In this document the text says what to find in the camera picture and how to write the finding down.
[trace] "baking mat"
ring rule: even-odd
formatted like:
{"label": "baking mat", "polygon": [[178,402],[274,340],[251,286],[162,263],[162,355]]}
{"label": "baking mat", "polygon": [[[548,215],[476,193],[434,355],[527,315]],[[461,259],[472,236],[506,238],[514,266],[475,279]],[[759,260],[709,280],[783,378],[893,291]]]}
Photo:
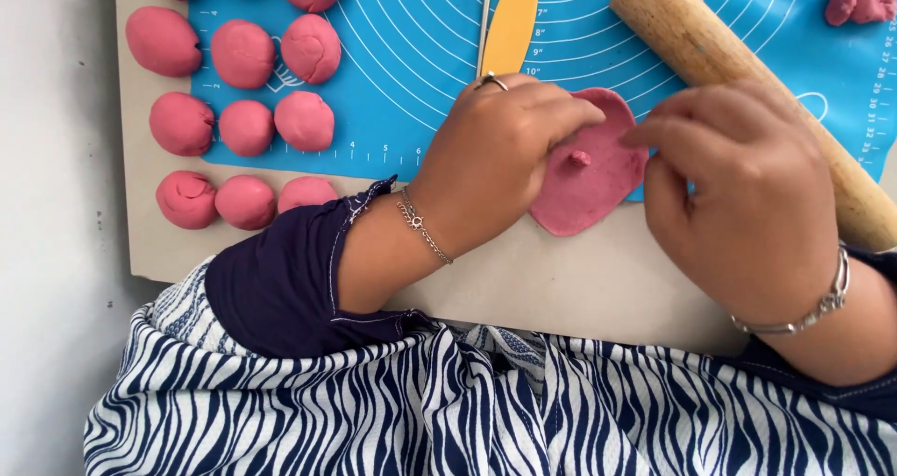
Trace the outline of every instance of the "baking mat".
{"label": "baking mat", "polygon": [[[494,8],[498,0],[492,0]],[[897,23],[824,22],[827,0],[704,0],[878,180],[895,137]],[[539,0],[522,72],[576,91],[619,92],[637,119],[684,87],[608,8],[610,0]],[[191,92],[216,114],[239,99],[272,109],[289,92],[318,92],[334,111],[330,149],[303,153],[275,138],[269,151],[239,157],[215,141],[210,163],[409,181],[454,96],[474,79],[480,0],[339,0],[324,17],[342,41],[330,81],[309,85],[278,58],[267,86],[229,87],[212,67],[212,34],[224,22],[261,25],[279,47],[302,12],[285,0],[192,0],[204,62]],[[630,199],[641,199],[641,189]]]}

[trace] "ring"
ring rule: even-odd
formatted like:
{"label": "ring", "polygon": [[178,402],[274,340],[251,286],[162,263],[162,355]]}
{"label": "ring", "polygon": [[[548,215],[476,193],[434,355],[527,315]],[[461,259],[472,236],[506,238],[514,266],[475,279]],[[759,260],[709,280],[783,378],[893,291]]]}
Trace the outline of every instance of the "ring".
{"label": "ring", "polygon": [[474,90],[476,91],[476,90],[479,89],[480,87],[482,87],[482,86],[484,86],[484,85],[486,85],[486,84],[489,84],[489,83],[492,83],[492,84],[498,84],[499,87],[501,87],[501,90],[502,90],[502,91],[507,91],[507,90],[508,90],[508,86],[505,85],[504,82],[500,81],[500,80],[498,79],[498,77],[496,77],[495,74],[492,73],[492,71],[490,71],[489,73],[486,73],[485,75],[483,75],[482,77],[480,77],[480,82],[477,84],[476,87],[474,87]]}

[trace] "silver chain bracelet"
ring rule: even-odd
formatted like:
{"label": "silver chain bracelet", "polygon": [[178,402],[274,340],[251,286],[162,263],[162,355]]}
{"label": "silver chain bracelet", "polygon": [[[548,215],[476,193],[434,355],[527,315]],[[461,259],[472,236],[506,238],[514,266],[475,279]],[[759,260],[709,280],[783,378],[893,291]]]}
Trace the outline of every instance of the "silver chain bracelet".
{"label": "silver chain bracelet", "polygon": [[832,292],[826,294],[810,314],[793,323],[776,323],[768,325],[753,325],[744,323],[732,315],[732,323],[742,333],[748,334],[794,334],[819,321],[824,314],[835,312],[844,307],[844,299],[847,296],[847,287],[850,286],[850,262],[847,259],[847,250],[840,248],[838,251],[838,272],[832,284]]}
{"label": "silver chain bracelet", "polygon": [[430,233],[423,227],[423,217],[418,217],[414,213],[414,206],[411,206],[411,201],[408,198],[408,191],[405,187],[402,188],[402,199],[405,200],[405,203],[399,201],[396,203],[399,209],[402,210],[402,215],[405,216],[405,221],[408,223],[409,227],[415,231],[420,231],[423,234],[423,238],[430,243],[430,247],[433,249],[433,252],[436,252],[437,255],[440,256],[440,259],[443,260],[445,264],[453,264],[454,261],[450,258],[446,257],[445,253],[442,253],[440,247],[436,246],[436,242],[433,241],[433,238],[430,237]]}

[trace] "right hand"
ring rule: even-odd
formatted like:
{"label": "right hand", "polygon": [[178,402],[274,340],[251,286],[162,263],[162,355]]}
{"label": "right hand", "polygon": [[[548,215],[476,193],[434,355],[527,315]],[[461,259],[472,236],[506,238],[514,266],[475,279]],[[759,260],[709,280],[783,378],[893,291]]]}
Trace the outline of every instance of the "right hand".
{"label": "right hand", "polygon": [[796,321],[830,291],[833,185],[794,103],[754,83],[691,88],[621,141],[657,148],[645,172],[648,228],[730,313],[750,323]]}
{"label": "right hand", "polygon": [[551,149],[605,119],[555,84],[520,73],[499,80],[510,90],[473,82],[461,92],[408,185],[415,212],[453,259],[523,217],[542,188]]}

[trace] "wavy striped pattern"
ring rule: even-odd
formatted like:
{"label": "wavy striped pattern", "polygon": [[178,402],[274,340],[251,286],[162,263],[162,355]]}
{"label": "wavy striped pattern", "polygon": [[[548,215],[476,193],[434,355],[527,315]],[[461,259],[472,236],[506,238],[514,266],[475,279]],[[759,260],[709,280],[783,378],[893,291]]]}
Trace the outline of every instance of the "wavy striped pattern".
{"label": "wavy striped pattern", "polygon": [[84,428],[90,476],[897,471],[896,425],[667,348],[442,325],[316,359],[228,355],[197,271],[134,315]]}

